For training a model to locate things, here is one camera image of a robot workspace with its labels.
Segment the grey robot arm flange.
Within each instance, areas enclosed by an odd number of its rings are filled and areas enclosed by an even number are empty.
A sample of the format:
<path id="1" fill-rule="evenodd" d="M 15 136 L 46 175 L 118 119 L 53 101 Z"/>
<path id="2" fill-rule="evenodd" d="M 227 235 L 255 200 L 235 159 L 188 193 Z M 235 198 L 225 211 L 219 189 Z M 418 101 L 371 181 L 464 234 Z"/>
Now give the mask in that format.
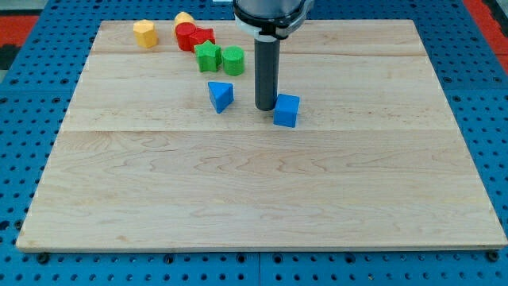
<path id="1" fill-rule="evenodd" d="M 313 7 L 314 0 L 233 0 L 237 26 L 264 42 L 287 39 Z"/>

